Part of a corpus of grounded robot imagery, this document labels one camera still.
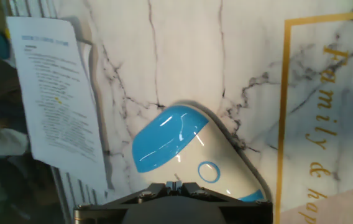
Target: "blue circle ring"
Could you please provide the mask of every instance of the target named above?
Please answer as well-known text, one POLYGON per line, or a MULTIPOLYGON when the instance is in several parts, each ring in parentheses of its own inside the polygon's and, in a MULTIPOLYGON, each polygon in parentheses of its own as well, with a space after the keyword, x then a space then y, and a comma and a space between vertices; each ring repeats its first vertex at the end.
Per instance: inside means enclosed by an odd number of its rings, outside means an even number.
POLYGON ((215 163, 213 163, 213 162, 204 161, 204 162, 200 163, 200 164, 199 164, 199 167, 197 168, 197 171, 198 171, 198 173, 199 173, 200 178, 202 178, 203 181, 205 181, 205 182, 207 182, 207 183, 210 183, 210 184, 213 184, 213 183, 219 181, 219 178, 221 177, 221 171, 219 170, 218 166, 215 165, 215 163), (208 181, 208 180, 204 179, 204 178, 201 176, 201 174, 200 174, 200 167, 201 167, 202 165, 206 165, 206 164, 211 165, 211 166, 214 167, 215 170, 216 170, 216 179, 213 180, 213 181, 208 181))

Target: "blue and white device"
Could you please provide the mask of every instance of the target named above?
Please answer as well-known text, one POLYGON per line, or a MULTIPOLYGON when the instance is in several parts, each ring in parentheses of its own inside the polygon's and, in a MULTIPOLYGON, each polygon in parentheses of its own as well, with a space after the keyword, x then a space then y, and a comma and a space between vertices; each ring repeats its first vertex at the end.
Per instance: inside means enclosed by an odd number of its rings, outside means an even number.
POLYGON ((132 157, 146 182, 196 182, 242 201, 264 190, 216 123, 186 105, 167 108, 135 137, 132 157))

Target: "blue glossy panel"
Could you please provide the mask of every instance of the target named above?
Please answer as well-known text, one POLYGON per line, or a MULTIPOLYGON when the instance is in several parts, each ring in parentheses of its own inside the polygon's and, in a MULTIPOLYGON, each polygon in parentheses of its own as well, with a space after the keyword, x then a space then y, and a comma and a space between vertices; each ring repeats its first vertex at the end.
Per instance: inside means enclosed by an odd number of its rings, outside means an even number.
POLYGON ((175 157, 208 123, 187 106, 171 106, 148 124, 132 143, 138 172, 154 170, 175 157))
POLYGON ((256 192, 254 192, 248 196, 239 198, 239 200, 241 200, 243 202, 254 202, 254 201, 260 200, 260 199, 264 199, 264 195, 262 195, 261 190, 257 190, 256 192))

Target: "white marble surface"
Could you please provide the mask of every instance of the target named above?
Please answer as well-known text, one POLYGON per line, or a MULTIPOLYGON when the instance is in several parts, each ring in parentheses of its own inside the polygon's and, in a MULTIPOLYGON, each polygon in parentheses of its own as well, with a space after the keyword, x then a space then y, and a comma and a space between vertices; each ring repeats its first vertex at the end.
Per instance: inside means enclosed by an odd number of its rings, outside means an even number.
MULTIPOLYGON (((220 117, 274 197, 284 20, 351 12, 353 0, 54 0, 54 6, 78 38, 94 44, 92 76, 111 152, 114 190, 104 199, 110 201, 140 190, 130 143, 178 100, 195 100, 220 117)), ((308 162, 320 154, 297 143, 314 132, 319 73, 333 63, 324 45, 353 54, 353 21, 292 30, 282 211, 305 204, 314 184, 308 162)), ((353 55, 349 60, 333 86, 341 122, 330 127, 339 135, 318 161, 332 172, 315 182, 329 195, 353 189, 353 55)))

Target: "gold frame border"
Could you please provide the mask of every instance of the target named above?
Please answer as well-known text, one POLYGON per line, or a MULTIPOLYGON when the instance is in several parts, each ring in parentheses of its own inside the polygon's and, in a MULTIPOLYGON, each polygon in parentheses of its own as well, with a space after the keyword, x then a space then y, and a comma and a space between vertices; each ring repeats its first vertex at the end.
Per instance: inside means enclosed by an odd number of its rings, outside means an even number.
POLYGON ((298 25, 314 24, 314 23, 320 23, 320 22, 348 21, 352 19, 353 19, 353 12, 285 20, 282 85, 280 90, 280 117, 279 117, 279 126, 278 126, 277 189, 276 189, 274 224, 280 224, 280 204, 282 200, 282 188, 283 188, 284 135, 285 135, 285 125, 286 125, 285 123, 286 123, 286 115, 287 115, 288 69, 290 66, 291 28, 293 26, 298 26, 298 25))

